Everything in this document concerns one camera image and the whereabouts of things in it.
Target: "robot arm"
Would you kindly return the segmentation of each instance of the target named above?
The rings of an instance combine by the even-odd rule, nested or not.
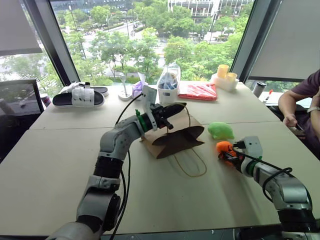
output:
[[[306,187],[293,175],[286,173],[285,169],[281,171],[259,160],[262,148],[258,137],[245,137],[235,143],[232,150],[235,150],[231,151],[232,154],[221,152],[220,159],[231,162],[239,172],[252,177],[264,191],[268,192],[282,225],[283,238],[320,239],[316,220],[312,214],[311,198]]]
[[[119,122],[100,140],[100,152],[93,175],[89,177],[77,208],[76,222],[62,226],[47,240],[98,240],[112,230],[118,219],[120,197],[115,193],[120,186],[120,174],[130,145],[151,129],[173,126],[167,118],[181,112],[184,106],[163,107],[150,104],[148,112]]]

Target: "office chair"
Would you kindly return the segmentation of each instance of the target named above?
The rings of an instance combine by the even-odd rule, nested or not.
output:
[[[35,79],[0,82],[0,163],[43,111]]]

